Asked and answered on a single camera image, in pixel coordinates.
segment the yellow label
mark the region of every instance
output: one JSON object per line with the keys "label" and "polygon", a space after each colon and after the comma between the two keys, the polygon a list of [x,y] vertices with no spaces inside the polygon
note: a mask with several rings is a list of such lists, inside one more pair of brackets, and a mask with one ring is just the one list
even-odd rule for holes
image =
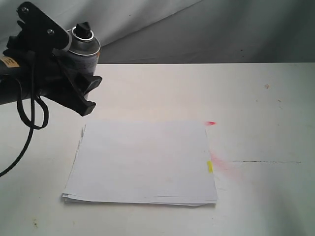
{"label": "yellow label", "polygon": [[3,57],[3,58],[0,58],[0,60],[2,60],[2,62],[9,68],[20,67],[19,64],[10,57]]}
{"label": "yellow label", "polygon": [[207,161],[207,165],[208,165],[208,171],[209,171],[209,173],[212,173],[213,170],[212,170],[212,163],[211,163],[211,161]]}

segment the stack of paper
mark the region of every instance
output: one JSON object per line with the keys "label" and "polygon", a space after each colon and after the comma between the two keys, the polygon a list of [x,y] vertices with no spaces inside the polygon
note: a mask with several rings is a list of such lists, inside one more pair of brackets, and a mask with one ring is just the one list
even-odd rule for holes
{"label": "stack of paper", "polygon": [[90,121],[66,202],[216,203],[207,135],[195,121]]}

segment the screw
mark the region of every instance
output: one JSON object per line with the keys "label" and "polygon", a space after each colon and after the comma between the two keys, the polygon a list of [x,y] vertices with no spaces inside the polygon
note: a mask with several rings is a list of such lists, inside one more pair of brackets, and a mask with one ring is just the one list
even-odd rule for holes
{"label": "screw", "polygon": [[53,35],[55,32],[54,32],[52,29],[48,29],[48,30],[47,30],[47,33],[48,33],[49,35]]}
{"label": "screw", "polygon": [[29,12],[29,9],[23,6],[23,7],[21,8],[21,11],[26,14],[26,13]]}

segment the metal can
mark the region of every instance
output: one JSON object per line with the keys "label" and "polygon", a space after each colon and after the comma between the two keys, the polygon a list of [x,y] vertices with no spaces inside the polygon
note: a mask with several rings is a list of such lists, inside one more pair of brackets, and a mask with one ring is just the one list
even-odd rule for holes
{"label": "metal can", "polygon": [[68,30],[72,37],[71,45],[66,52],[75,64],[76,69],[83,75],[93,75],[97,65],[100,42],[88,22],[77,24]]}

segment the white table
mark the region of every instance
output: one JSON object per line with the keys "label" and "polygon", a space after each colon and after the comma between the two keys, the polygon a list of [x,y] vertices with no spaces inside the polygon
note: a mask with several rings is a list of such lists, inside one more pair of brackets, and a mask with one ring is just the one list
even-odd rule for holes
{"label": "white table", "polygon": [[[48,127],[0,178],[1,236],[314,235],[315,63],[99,65],[96,74],[94,112],[48,101]],[[89,118],[217,122],[207,127],[217,205],[65,205]],[[0,121],[4,169],[28,129],[15,104],[0,106]]]}

